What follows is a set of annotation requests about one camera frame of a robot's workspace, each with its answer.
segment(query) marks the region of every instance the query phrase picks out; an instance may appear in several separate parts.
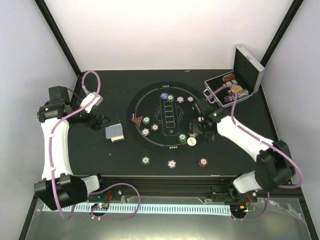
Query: robotic arm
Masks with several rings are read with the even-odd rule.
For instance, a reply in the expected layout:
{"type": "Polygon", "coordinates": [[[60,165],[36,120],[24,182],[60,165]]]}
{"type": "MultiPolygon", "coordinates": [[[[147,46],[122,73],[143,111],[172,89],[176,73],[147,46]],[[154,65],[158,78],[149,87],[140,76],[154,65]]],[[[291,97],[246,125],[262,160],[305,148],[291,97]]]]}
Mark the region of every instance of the robotic arm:
{"type": "MultiPolygon", "coordinates": [[[[51,131],[61,118],[87,105],[95,94],[95,92],[88,94],[80,106],[71,107],[67,88],[51,87],[49,88],[50,100],[44,106],[41,106],[37,113],[44,135],[45,161],[42,181],[34,184],[34,192],[51,210],[57,209],[52,190],[52,168],[49,159],[51,131]]],[[[85,178],[73,176],[69,163],[68,131],[70,124],[83,123],[98,131],[108,123],[110,121],[108,117],[95,113],[102,101],[103,98],[98,96],[87,108],[68,118],[68,120],[64,120],[55,129],[51,152],[54,159],[57,195],[62,208],[86,201],[88,194],[100,188],[102,179],[99,174],[85,178]]]]}
{"type": "Polygon", "coordinates": [[[209,104],[206,99],[200,99],[193,104],[197,119],[190,121],[192,133],[205,134],[207,139],[213,139],[215,133],[228,138],[256,162],[255,170],[242,174],[233,180],[228,188],[228,195],[232,200],[244,193],[263,189],[271,192],[280,185],[286,184],[296,173],[295,168],[280,154],[270,149],[265,142],[283,153],[290,155],[288,145],[283,141],[274,142],[253,132],[222,108],[209,104]]]}

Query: red wire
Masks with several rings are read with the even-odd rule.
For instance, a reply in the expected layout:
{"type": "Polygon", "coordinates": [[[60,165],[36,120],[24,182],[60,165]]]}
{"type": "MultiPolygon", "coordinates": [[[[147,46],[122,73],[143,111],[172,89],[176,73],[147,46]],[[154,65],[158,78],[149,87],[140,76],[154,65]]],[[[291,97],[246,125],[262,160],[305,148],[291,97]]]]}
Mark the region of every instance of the red wire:
{"type": "Polygon", "coordinates": [[[105,194],[109,194],[109,204],[111,203],[112,200],[112,192],[111,191],[107,191],[105,194]]]}
{"type": "Polygon", "coordinates": [[[248,194],[246,195],[246,197],[247,197],[247,198],[249,199],[249,201],[250,201],[251,203],[253,203],[253,205],[256,207],[256,204],[254,203],[254,201],[251,200],[251,198],[249,197],[248,194]]]}

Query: red triangle symbol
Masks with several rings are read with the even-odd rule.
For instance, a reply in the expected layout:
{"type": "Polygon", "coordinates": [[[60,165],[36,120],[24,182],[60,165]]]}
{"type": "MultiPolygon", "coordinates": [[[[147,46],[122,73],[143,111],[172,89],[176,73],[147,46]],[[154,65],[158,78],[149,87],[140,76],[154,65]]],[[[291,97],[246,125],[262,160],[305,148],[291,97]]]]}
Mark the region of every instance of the red triangle symbol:
{"type": "Polygon", "coordinates": [[[143,118],[143,116],[135,117],[135,118],[132,118],[131,121],[140,127],[140,124],[142,122],[142,118],[143,118]]]}

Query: round poker mat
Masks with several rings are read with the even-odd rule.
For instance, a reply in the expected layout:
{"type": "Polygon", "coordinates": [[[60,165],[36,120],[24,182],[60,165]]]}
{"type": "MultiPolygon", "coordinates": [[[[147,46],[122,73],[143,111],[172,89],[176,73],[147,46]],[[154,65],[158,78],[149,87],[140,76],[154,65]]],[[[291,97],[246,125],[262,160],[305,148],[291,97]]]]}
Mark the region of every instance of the round poker mat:
{"type": "Polygon", "coordinates": [[[129,105],[129,132],[139,144],[155,153],[169,155],[195,149],[204,136],[190,134],[189,124],[192,118],[196,118],[192,103],[201,97],[202,94],[196,89],[179,82],[149,85],[129,105]],[[169,95],[173,96],[173,101],[168,100],[169,95]],[[192,102],[188,101],[189,97],[193,98],[192,102]],[[149,118],[148,123],[143,121],[146,117],[149,118]],[[158,125],[156,131],[152,130],[154,124],[158,125]],[[185,134],[187,139],[195,138],[196,145],[181,142],[181,134],[185,134]]]}

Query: white wall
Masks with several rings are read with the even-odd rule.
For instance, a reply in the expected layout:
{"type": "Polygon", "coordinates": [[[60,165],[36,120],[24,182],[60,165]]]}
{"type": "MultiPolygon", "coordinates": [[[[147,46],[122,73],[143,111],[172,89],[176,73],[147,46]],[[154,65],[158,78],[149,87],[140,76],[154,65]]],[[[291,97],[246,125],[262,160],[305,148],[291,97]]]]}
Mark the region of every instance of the white wall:
{"type": "Polygon", "coordinates": [[[46,0],[82,71],[231,69],[259,61],[293,0],[46,0]]]}
{"type": "Polygon", "coordinates": [[[320,236],[320,1],[307,0],[266,66],[262,85],[281,139],[300,165],[302,186],[320,236]]]}
{"type": "Polygon", "coordinates": [[[44,166],[37,111],[76,76],[33,0],[0,1],[0,29],[0,238],[15,240],[44,166]]]}

